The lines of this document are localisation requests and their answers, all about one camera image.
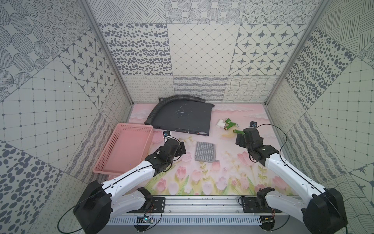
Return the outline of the grey striped dishcloth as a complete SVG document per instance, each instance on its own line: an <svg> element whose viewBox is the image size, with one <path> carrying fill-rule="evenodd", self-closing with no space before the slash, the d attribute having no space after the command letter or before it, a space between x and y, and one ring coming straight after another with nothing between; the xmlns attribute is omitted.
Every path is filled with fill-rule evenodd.
<svg viewBox="0 0 374 234"><path fill-rule="evenodd" d="M195 160L213 163L216 161L216 146L209 142L197 142Z"/></svg>

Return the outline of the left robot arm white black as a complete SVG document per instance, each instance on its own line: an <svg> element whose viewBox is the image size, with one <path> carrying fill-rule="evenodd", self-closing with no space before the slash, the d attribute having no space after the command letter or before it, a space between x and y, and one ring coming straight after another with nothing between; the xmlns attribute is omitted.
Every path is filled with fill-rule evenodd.
<svg viewBox="0 0 374 234"><path fill-rule="evenodd" d="M97 234L110 219L150 203L151 193L138 185L164 172L175 157L185 153L185 144L170 136L163 146L128 172L103 183L95 180L88 184L73 208L83 232Z"/></svg>

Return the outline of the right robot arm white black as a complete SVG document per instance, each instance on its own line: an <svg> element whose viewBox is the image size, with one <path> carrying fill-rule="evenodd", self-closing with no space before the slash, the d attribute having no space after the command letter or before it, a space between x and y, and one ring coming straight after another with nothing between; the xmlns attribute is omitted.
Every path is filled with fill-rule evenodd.
<svg viewBox="0 0 374 234"><path fill-rule="evenodd" d="M338 190L316 183L284 159L280 150L265 145L257 128L234 130L234 133L237 135L236 145L247 149L250 160L273 171L300 197L285 196L272 187L260 189L255 199L240 197L239 203L244 212L254 209L272 213L272 217L262 220L262 229L267 232L274 230L276 211L298 219L312 234L334 234L347 229L343 196Z"/></svg>

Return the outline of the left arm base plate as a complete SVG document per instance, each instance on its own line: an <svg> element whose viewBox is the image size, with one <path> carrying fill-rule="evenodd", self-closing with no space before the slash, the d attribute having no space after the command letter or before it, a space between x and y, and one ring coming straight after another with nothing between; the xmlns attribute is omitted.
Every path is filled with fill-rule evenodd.
<svg viewBox="0 0 374 234"><path fill-rule="evenodd" d="M165 202L165 197L146 199L144 205L140 209L129 211L129 213L164 213Z"/></svg>

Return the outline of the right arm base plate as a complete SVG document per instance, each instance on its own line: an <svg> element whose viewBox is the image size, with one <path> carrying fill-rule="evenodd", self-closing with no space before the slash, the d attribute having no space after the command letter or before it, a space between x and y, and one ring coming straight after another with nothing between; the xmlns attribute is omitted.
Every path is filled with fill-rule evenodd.
<svg viewBox="0 0 374 234"><path fill-rule="evenodd" d="M240 196L238 198L238 203L241 205L244 213L282 213L282 211L277 209L272 210L266 206L260 207L255 197Z"/></svg>

